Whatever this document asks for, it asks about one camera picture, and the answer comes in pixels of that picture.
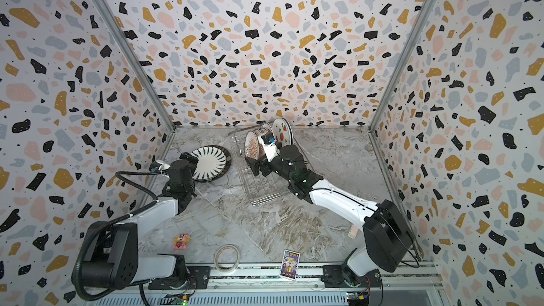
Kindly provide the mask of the watermelon pattern plate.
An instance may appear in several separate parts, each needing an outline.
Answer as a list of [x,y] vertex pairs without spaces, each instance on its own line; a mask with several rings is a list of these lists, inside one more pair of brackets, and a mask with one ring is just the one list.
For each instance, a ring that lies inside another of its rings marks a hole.
[[293,131],[289,122],[284,118],[276,118],[272,125],[273,135],[282,146],[293,144]]

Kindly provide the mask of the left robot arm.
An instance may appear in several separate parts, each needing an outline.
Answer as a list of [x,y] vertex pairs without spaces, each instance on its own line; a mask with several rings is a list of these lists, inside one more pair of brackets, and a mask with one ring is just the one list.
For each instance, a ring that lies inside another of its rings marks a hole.
[[131,171],[117,171],[116,178],[146,193],[151,201],[135,211],[89,226],[72,271],[76,294],[96,301],[116,290],[163,280],[170,288],[191,282],[185,259],[179,254],[141,254],[139,242],[158,225],[187,208],[195,197],[193,175],[198,159],[184,153],[171,164],[155,161],[148,175],[168,178],[160,195],[132,180]]

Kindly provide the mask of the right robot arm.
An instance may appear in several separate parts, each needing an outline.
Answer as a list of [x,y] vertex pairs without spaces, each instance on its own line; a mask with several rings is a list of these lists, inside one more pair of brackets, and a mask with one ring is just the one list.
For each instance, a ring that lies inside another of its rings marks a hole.
[[363,233],[364,246],[354,249],[338,266],[340,278],[325,277],[324,282],[358,285],[368,273],[378,269],[395,272],[409,253],[414,240],[399,208],[392,201],[368,201],[336,187],[307,168],[297,146],[251,145],[247,148],[245,161],[255,177],[279,175],[298,199],[327,208]]

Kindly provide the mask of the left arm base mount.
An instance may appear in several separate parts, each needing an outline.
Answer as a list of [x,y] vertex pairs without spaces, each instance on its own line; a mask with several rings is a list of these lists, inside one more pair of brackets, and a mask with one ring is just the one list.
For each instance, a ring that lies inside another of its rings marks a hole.
[[149,284],[150,290],[185,291],[205,290],[211,276],[210,266],[187,266],[183,255],[173,256],[175,266],[173,274],[166,278],[154,279]]

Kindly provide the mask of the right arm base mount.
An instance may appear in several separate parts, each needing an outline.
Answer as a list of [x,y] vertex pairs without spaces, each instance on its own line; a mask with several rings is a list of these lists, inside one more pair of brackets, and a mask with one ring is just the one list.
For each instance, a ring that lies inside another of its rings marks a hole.
[[329,264],[322,267],[321,282],[326,288],[378,288],[382,286],[381,274],[378,269],[370,271],[365,276],[358,276],[348,267],[356,249],[340,264]]

